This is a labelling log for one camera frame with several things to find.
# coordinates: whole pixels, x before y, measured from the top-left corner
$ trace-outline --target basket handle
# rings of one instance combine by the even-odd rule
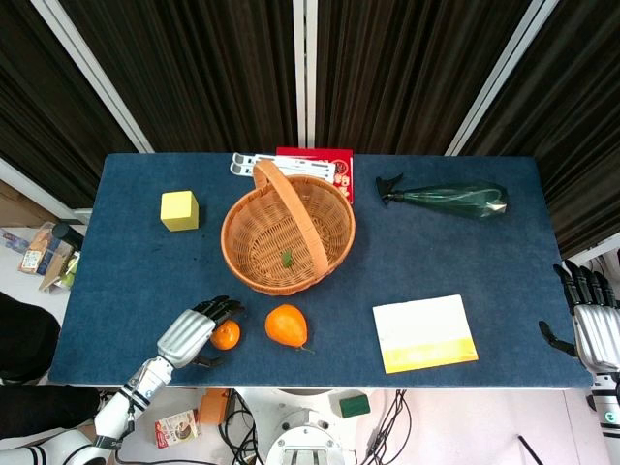
[[[312,258],[315,276],[323,276],[326,274],[329,269],[326,249],[321,242],[317,229],[312,223],[312,219],[310,219],[310,215],[308,215],[305,206],[301,203],[299,195],[287,177],[269,160],[261,160],[254,165],[252,175],[254,176],[254,184],[257,189],[261,189],[269,182],[271,183],[275,192],[278,193],[284,205],[291,212],[291,216],[293,216],[301,232],[301,236]]]

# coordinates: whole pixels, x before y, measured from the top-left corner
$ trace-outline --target wicker basket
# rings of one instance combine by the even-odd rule
[[[291,295],[342,263],[356,220],[338,189],[316,177],[286,177],[267,160],[254,166],[254,182],[222,226],[224,259],[237,278],[261,293]],[[288,251],[293,260],[284,267]]]

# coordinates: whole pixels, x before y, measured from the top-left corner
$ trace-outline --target robotic finger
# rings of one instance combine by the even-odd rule
[[[220,356],[217,356],[216,358],[207,358],[206,356],[196,356],[196,358],[192,360],[192,363],[198,366],[202,366],[204,368],[213,368],[215,366],[218,366],[224,363],[224,359]]]
[[[566,342],[566,341],[561,341],[560,339],[558,339],[553,333],[553,331],[551,330],[551,328],[549,327],[549,324],[547,322],[540,321],[539,329],[541,330],[544,340],[547,342],[549,346],[553,347],[554,349],[557,349],[558,351],[562,351],[571,357],[577,357],[577,351],[576,351],[576,348],[574,347],[574,344],[571,344],[570,342]]]
[[[566,298],[567,303],[569,304],[569,311],[571,315],[574,314],[574,307],[581,303],[581,297],[579,296],[579,291],[574,283],[574,279],[562,266],[559,264],[555,264],[553,269],[560,277],[560,281],[562,281],[562,286],[564,287],[564,297]]]
[[[230,300],[227,295],[219,295],[211,300],[201,302],[192,310],[205,315],[208,319],[215,322],[219,326],[232,315],[245,310],[241,302],[238,300]]]
[[[590,290],[590,295],[592,296],[592,303],[595,305],[605,305],[605,298],[603,297],[599,277],[585,266],[581,267],[581,272],[588,282],[588,288]]]
[[[616,296],[613,293],[613,289],[609,285],[609,281],[607,281],[607,278],[602,276],[602,274],[598,271],[595,271],[594,275],[597,277],[597,279],[599,280],[599,283],[601,284],[601,291],[603,293],[604,305],[611,307],[611,308],[617,308],[618,302],[616,301]]]
[[[585,274],[583,274],[582,268],[571,262],[570,260],[566,260],[566,266],[569,268],[571,275],[573,276],[573,281],[577,287],[580,296],[580,302],[585,304],[592,303],[592,295],[590,294],[590,286],[588,285],[588,278]]]

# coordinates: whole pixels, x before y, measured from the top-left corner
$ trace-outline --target package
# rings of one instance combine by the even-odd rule
[[[79,252],[75,252],[71,245],[61,241],[49,262],[39,291],[50,291],[52,287],[70,289],[74,284],[78,261]]]
[[[200,434],[198,409],[155,421],[155,440],[158,449],[167,449],[170,446],[190,441],[198,438]]]
[[[275,154],[335,164],[336,175],[334,176],[333,185],[353,205],[353,150],[348,148],[277,147]]]
[[[28,246],[30,245],[30,242],[26,239],[22,239],[21,237],[18,237],[2,228],[0,228],[0,243],[20,254],[23,254],[26,250],[28,250]]]
[[[47,266],[53,257],[54,250],[60,241],[52,234],[53,223],[44,223],[28,246],[28,250],[23,254],[23,259],[19,264],[19,271],[28,274],[41,274],[45,276]]]

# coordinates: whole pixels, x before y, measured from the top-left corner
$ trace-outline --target cable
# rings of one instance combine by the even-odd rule
[[[258,445],[258,440],[257,440],[256,424],[254,422],[254,417],[252,417],[252,412],[250,412],[250,409],[248,408],[243,398],[238,394],[238,392],[233,390],[231,394],[231,402],[234,402],[235,400],[239,401],[239,404],[241,404],[241,407],[232,411],[226,417],[226,419],[222,422],[222,424],[218,426],[218,430],[220,432],[222,441],[226,443],[226,445],[229,447],[229,449],[232,452],[232,456],[233,456],[232,465],[236,463],[239,463],[241,465],[249,465],[247,462],[247,459],[253,455],[256,456],[258,463],[260,463],[261,465],[264,465],[264,462],[261,460],[261,457],[259,456],[259,445]],[[231,424],[231,420],[237,415],[241,415],[241,417],[243,418],[243,422],[249,428],[249,431],[247,432],[247,434],[245,435],[241,443],[238,445],[233,444],[233,442],[231,441],[230,435],[229,435],[229,426]],[[252,419],[252,426],[249,426],[247,424],[246,416]]]
[[[202,462],[200,460],[185,460],[181,458],[175,458],[171,460],[158,460],[157,462],[126,461],[126,460],[122,460],[118,456],[118,450],[114,453],[114,460],[116,460],[116,462],[119,463],[120,465],[163,465],[165,463],[194,463],[198,465],[217,465],[216,463],[212,463],[212,462]]]
[[[523,446],[525,446],[525,449],[530,453],[530,455],[532,456],[532,458],[538,465],[544,465],[543,461],[539,459],[539,457],[536,455],[534,450],[530,447],[528,442],[525,441],[525,438],[523,436],[519,434],[516,438],[521,442]]]
[[[372,445],[368,448],[368,451],[366,452],[366,456],[364,457],[364,459],[358,465],[371,465],[371,464],[389,465],[390,463],[394,462],[398,458],[398,456],[402,453],[402,451],[405,449],[405,446],[407,446],[407,443],[409,442],[409,438],[411,436],[412,425],[413,425],[412,417],[411,417],[411,410],[409,410],[409,405],[407,404],[407,401],[405,400],[406,393],[407,393],[406,389],[396,390],[396,393],[394,395],[394,400],[389,406],[389,409],[387,409],[386,416],[384,417],[384,420],[381,422],[381,426],[379,427],[379,432],[375,436],[375,440],[373,441]],[[403,445],[398,450],[398,452],[395,454],[395,456],[392,457],[390,460],[385,460],[386,453],[388,452],[389,434],[391,433],[391,430],[396,424],[396,419],[398,418],[398,415],[400,415],[400,413],[403,410],[407,411],[407,417],[409,418],[409,427],[407,430],[407,437],[405,438]]]

